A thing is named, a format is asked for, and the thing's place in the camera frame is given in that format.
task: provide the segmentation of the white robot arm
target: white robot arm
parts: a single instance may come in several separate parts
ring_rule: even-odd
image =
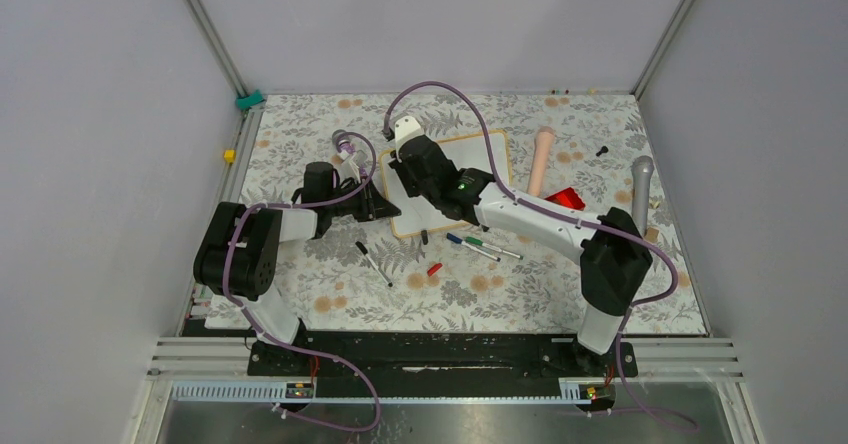
[[[517,201],[520,198],[581,222],[603,223],[637,235],[629,214],[616,208],[604,216],[575,211],[520,191],[512,191],[515,198],[508,197],[491,173],[457,169],[410,116],[395,123],[392,157],[389,166],[397,172],[409,197],[423,196],[451,219],[527,236],[578,264],[587,308],[577,340],[595,354],[610,349],[651,266],[650,253],[620,237],[588,227],[578,228]]]

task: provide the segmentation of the gray cylinder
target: gray cylinder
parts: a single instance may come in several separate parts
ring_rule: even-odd
[[[648,229],[648,200],[651,197],[651,176],[654,174],[654,160],[649,156],[639,156],[633,161],[630,170],[633,172],[633,207],[630,215],[639,229],[639,234],[645,235]]]

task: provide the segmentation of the blue marker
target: blue marker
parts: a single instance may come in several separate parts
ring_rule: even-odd
[[[453,235],[453,234],[451,234],[450,232],[447,234],[447,237],[448,237],[448,240],[449,240],[449,241],[451,241],[451,242],[454,242],[454,243],[459,244],[459,245],[461,245],[461,246],[465,246],[465,247],[467,247],[467,248],[471,249],[472,251],[474,251],[474,252],[476,252],[476,253],[478,253],[478,254],[482,254],[482,255],[484,255],[484,256],[486,256],[486,257],[488,257],[489,259],[491,259],[491,260],[493,260],[493,261],[495,261],[495,262],[501,262],[501,258],[500,258],[500,257],[495,256],[495,255],[492,255],[492,254],[489,254],[488,252],[484,251],[483,249],[480,249],[479,247],[472,246],[471,244],[469,244],[469,243],[467,243],[467,242],[463,241],[462,239],[460,239],[460,238],[458,238],[458,237],[454,236],[454,235]]]

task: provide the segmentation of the gray wall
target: gray wall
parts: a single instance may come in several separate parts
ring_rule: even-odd
[[[0,442],[118,442],[234,94],[182,0],[0,0],[0,95]]]
[[[769,442],[838,442],[848,0],[700,0],[642,101],[712,323]]]
[[[263,91],[630,90],[680,0],[203,0]]]

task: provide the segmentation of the pink object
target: pink object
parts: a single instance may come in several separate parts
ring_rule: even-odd
[[[542,126],[536,134],[536,152],[533,154],[533,167],[530,169],[530,184],[527,185],[527,194],[531,196],[539,197],[542,192],[542,182],[548,169],[548,155],[555,138],[554,130],[548,126]]]

